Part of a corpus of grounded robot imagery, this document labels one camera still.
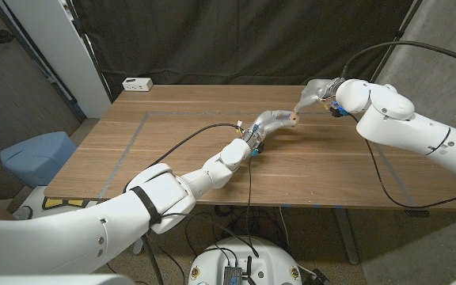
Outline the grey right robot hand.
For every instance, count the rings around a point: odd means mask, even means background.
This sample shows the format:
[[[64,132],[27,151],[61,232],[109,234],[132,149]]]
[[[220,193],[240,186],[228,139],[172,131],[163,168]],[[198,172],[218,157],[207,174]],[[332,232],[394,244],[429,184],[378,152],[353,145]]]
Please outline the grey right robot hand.
[[[300,113],[305,107],[322,103],[325,108],[329,108],[336,100],[336,91],[344,78],[334,79],[312,79],[308,81],[302,90],[299,102],[295,105],[294,111]]]

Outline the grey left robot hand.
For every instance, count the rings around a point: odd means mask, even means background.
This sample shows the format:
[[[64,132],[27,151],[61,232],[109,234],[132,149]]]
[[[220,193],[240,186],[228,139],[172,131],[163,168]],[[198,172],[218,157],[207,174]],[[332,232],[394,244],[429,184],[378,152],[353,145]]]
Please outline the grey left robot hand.
[[[242,139],[250,149],[256,148],[267,135],[282,128],[293,127],[299,121],[298,114],[286,110],[267,110],[245,130]]]

